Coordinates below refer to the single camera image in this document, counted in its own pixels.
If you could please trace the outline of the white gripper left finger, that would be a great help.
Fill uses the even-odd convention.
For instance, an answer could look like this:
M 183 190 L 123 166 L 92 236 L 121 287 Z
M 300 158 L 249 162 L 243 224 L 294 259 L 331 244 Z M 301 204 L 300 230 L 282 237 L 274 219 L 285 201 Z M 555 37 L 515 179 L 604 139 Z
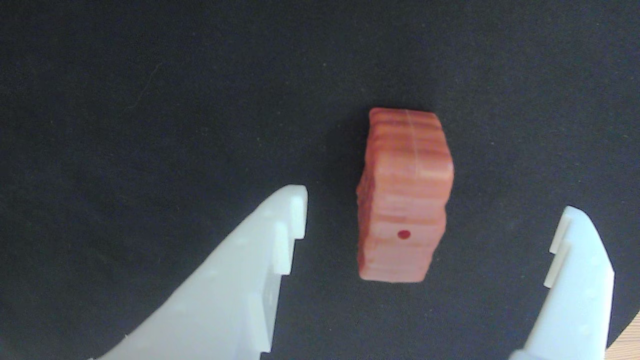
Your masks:
M 281 280 L 306 235 L 308 191 L 268 196 L 104 360 L 258 360 L 272 350 Z

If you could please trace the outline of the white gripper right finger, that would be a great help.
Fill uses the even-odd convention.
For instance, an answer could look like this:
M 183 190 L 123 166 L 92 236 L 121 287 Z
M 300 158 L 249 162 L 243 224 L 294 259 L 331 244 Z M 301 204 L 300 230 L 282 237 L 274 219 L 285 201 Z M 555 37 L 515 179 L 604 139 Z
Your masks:
M 512 360 L 603 360 L 610 331 L 615 271 L 592 219 L 564 208 L 543 282 L 548 294 Z

